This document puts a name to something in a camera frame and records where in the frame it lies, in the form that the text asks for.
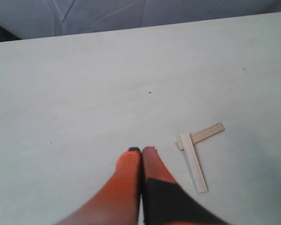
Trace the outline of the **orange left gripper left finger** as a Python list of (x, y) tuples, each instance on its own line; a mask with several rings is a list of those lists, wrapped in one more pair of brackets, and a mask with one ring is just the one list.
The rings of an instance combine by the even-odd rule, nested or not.
[(114, 174), (82, 207), (59, 225), (136, 225), (141, 196), (141, 150), (131, 147), (117, 161)]

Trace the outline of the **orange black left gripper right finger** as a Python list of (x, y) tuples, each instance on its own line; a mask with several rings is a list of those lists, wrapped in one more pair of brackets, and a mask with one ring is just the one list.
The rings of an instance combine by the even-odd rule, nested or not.
[(142, 150), (146, 225), (226, 225), (192, 199), (164, 165), (155, 147)]

